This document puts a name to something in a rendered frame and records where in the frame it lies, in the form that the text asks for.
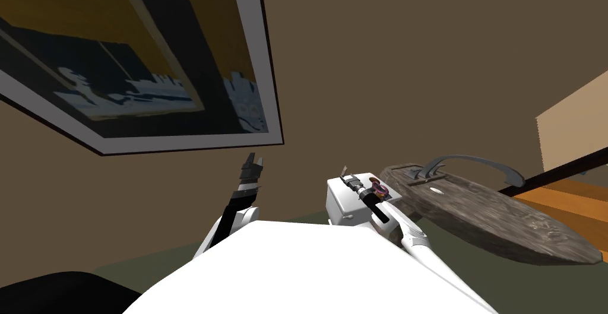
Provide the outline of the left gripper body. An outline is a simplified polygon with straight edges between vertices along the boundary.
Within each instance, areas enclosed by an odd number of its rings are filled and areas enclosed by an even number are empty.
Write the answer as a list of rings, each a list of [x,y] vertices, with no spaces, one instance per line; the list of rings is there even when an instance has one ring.
[[[257,183],[262,172],[262,166],[256,163],[245,163],[241,168],[240,185]]]

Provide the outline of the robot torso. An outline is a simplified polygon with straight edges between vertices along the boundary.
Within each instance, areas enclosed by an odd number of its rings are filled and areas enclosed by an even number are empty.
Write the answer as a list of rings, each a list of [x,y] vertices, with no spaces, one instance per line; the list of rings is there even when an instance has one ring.
[[[490,314],[369,228],[254,221],[124,314]]]

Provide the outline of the grey curved faucet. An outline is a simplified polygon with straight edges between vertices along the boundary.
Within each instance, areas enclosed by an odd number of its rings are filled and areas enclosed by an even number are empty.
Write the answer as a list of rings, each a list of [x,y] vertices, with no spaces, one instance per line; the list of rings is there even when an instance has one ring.
[[[493,167],[496,170],[501,171],[504,175],[505,175],[505,183],[509,184],[511,186],[514,186],[516,188],[521,188],[524,186],[525,184],[525,178],[524,176],[517,172],[515,169],[506,166],[504,164],[501,163],[497,163],[495,161],[490,161],[487,160],[485,158],[481,158],[481,157],[475,157],[475,156],[470,156],[470,155],[444,155],[444,156],[440,156],[437,157],[435,159],[433,159],[432,161],[430,161],[428,164],[426,164],[423,167],[415,167],[411,170],[407,170],[405,172],[405,174],[411,178],[411,179],[428,179],[431,176],[436,175],[437,170],[442,167],[443,165],[441,164],[441,162],[445,161],[445,160],[449,160],[449,159],[462,159],[462,160],[470,160],[470,161],[475,161],[481,164],[485,164],[487,166]]]

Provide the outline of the dark stone washbasin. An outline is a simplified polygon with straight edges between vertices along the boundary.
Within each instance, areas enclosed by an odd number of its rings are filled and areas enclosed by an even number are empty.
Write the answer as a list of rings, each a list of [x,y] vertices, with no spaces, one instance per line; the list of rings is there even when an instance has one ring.
[[[437,172],[413,179],[416,164],[389,166],[379,178],[402,199],[395,206],[480,249],[539,266],[594,265],[601,251],[564,223],[462,177]]]

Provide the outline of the framed yellow and black picture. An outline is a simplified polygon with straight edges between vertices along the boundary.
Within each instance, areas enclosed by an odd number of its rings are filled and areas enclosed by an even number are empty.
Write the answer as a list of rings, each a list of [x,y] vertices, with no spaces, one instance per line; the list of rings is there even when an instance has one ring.
[[[264,0],[0,0],[0,101],[99,155],[284,142]]]

